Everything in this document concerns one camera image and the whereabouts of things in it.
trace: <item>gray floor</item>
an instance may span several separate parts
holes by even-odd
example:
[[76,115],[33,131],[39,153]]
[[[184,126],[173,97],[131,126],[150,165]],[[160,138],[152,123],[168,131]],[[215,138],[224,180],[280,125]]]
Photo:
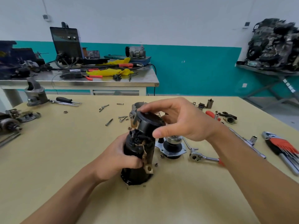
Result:
[[[262,106],[276,101],[274,97],[251,97],[251,99]],[[278,104],[264,111],[299,131],[299,108],[288,104]]]

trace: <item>person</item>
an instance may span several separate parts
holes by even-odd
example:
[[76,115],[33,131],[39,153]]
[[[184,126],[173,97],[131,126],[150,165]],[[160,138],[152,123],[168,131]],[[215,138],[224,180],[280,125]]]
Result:
[[[207,116],[185,98],[154,101],[139,110],[168,114],[162,118],[169,124],[154,130],[154,138],[182,135],[193,141],[207,140],[262,224],[298,222],[299,184],[248,149],[224,124]],[[98,184],[118,174],[122,168],[142,167],[139,158],[124,155],[126,136],[127,133],[118,136],[21,224],[75,223]]]

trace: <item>wooden tabletop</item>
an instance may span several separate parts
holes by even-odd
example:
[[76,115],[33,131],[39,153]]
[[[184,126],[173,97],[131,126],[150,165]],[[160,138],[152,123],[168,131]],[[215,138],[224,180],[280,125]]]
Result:
[[[168,98],[67,97],[83,104],[80,107],[50,103],[32,108],[25,103],[17,106],[22,111],[40,112],[42,117],[22,124],[22,135],[0,149],[1,223],[21,222],[118,135],[128,131],[130,121],[120,123],[118,116],[128,115],[133,103]],[[267,156],[265,162],[269,161],[299,182],[261,137],[263,131],[270,131],[299,148],[298,131],[238,97],[186,98],[197,104],[206,104],[212,98],[213,112],[226,111],[237,116],[238,123],[229,126],[247,139],[256,135],[255,148]],[[107,104],[99,113],[99,108]],[[111,118],[114,120],[106,127]],[[203,155],[218,157],[206,141],[188,142]],[[176,160],[162,159],[160,154],[155,148],[153,163],[159,165],[145,184],[127,186],[119,175],[100,184],[78,223],[259,223],[224,167],[212,162],[191,162],[189,152]]]

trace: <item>screwdriver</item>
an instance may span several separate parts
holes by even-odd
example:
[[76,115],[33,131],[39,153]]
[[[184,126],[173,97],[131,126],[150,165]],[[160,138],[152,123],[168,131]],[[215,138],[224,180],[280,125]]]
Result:
[[74,103],[74,104],[82,104],[81,102],[75,102],[72,99],[67,99],[65,97],[57,97],[56,101],[60,101],[60,102],[68,103],[68,104],[72,104],[72,103]]

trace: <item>person's left hand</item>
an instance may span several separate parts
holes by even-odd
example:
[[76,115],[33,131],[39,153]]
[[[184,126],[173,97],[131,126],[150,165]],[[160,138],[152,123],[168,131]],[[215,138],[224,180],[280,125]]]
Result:
[[123,168],[140,168],[142,160],[123,153],[128,133],[118,136],[94,161],[90,163],[97,181],[109,180]]

